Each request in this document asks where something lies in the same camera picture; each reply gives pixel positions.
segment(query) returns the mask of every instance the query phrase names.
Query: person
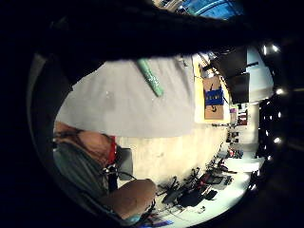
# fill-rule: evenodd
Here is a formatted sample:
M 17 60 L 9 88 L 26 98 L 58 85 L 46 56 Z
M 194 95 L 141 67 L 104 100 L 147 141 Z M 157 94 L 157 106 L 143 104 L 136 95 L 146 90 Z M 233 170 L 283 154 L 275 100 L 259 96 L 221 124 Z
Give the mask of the person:
M 235 151 L 232 148 L 228 147 L 228 154 L 229 154 L 229 158 L 232 158 L 235 154 Z
M 77 189 L 97 202 L 100 208 L 124 225 L 136 223 L 156 196 L 156 184 L 150 180 L 132 180 L 109 192 L 101 172 L 113 163 L 113 140 L 98 132 L 80 130 L 56 122 L 53 157 L 59 171 Z M 93 212 L 84 200 L 85 208 Z

